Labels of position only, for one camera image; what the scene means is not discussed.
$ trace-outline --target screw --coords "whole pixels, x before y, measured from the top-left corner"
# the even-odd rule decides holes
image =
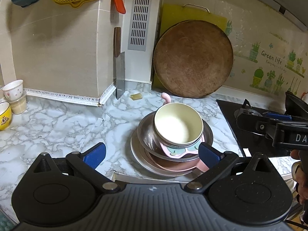
[[[200,182],[190,182],[187,184],[187,187],[192,190],[198,190],[202,188],[202,184]]]
[[[118,185],[114,182],[106,182],[103,184],[103,189],[105,190],[115,190]]]

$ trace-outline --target orange spatula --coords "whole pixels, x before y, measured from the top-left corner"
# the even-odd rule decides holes
[[[125,14],[126,9],[125,9],[123,0],[114,0],[114,1],[115,1],[115,6],[116,6],[117,11],[121,14]]]

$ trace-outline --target yellow cup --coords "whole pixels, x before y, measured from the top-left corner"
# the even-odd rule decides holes
[[[6,129],[12,119],[12,110],[8,102],[0,103],[0,130]]]

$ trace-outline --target vent slot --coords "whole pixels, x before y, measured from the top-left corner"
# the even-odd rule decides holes
[[[152,0],[133,0],[127,49],[145,51],[151,3]]]

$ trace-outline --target countertop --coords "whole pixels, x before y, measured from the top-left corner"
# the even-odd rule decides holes
[[[103,108],[73,105],[47,99],[27,97],[27,110],[14,115],[8,129],[0,132],[0,206],[14,221],[18,222],[11,206],[11,196],[23,174],[41,152],[48,152],[54,158],[65,157],[72,151],[84,152],[98,142],[107,147],[105,160],[97,171],[111,177],[113,171],[123,174],[155,179],[166,179],[146,171],[134,159],[130,150],[130,137],[140,120],[157,110],[163,101],[160,93],[142,92],[143,99],[133,101],[125,92],[120,100],[112,98]],[[243,103],[219,94],[204,99],[183,99],[172,97],[173,102],[182,102],[195,108],[213,131],[213,147],[224,152],[241,151],[221,113],[216,99]],[[268,108],[253,103],[252,106]],[[291,172],[295,162],[290,157],[271,158],[272,163],[283,174]],[[189,181],[196,177],[191,173],[171,180]]]

